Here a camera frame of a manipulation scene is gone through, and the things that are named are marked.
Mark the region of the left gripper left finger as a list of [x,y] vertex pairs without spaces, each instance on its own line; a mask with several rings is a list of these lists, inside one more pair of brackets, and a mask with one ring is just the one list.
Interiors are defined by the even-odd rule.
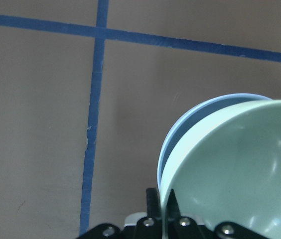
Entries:
[[135,225],[117,226],[103,223],[79,236],[80,239],[160,239],[162,238],[162,217],[156,188],[146,189],[146,215],[137,219]]

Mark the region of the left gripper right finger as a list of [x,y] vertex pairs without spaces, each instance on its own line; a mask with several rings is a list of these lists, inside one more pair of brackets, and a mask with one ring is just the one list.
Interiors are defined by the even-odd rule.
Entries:
[[167,201],[167,238],[168,239],[265,239],[237,223],[224,221],[214,229],[209,229],[203,222],[180,212],[174,190],[170,191]]

